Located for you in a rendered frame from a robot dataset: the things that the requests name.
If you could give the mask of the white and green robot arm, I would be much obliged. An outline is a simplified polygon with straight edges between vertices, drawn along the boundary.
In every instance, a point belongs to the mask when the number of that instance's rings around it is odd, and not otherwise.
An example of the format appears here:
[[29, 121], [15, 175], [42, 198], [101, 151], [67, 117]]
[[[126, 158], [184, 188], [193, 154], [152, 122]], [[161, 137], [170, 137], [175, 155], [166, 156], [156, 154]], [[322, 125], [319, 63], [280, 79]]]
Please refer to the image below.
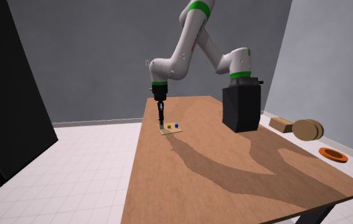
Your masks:
[[[156, 58], [149, 65], [152, 91], [165, 95], [167, 79], [182, 80], [188, 73], [196, 44], [203, 51], [214, 72], [221, 75], [230, 72], [231, 86], [260, 85], [258, 77], [251, 75], [251, 50], [239, 48], [224, 55], [204, 28], [214, 7], [215, 0], [191, 0], [182, 11], [179, 22], [183, 28], [181, 38], [170, 59]], [[189, 11], [189, 12], [188, 12]]]

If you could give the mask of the tan flat mat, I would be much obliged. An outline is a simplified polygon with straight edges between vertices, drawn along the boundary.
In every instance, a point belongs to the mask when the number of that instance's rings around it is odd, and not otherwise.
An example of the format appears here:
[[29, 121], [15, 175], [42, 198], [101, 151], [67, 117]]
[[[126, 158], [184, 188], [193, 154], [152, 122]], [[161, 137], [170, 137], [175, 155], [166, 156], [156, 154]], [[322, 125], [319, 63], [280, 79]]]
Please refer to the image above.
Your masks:
[[[171, 128], [167, 128], [167, 125], [170, 124]], [[178, 133], [181, 132], [182, 129], [178, 126], [178, 128], [175, 128], [175, 124], [177, 124], [176, 122], [173, 123], [165, 123], [164, 124], [164, 129], [160, 129], [159, 128], [159, 124], [157, 124], [159, 131], [161, 133], [161, 135], [165, 135], [165, 134], [171, 134], [171, 133]]]

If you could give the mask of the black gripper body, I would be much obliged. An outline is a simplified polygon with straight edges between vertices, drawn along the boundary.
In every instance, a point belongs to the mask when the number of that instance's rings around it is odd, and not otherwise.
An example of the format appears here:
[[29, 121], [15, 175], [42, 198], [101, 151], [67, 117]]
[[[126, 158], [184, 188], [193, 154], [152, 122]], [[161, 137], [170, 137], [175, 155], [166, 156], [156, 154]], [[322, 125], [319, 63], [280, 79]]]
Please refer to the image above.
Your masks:
[[159, 107], [160, 103], [166, 100], [166, 94], [165, 95], [155, 95], [154, 94], [154, 100], [159, 102]]

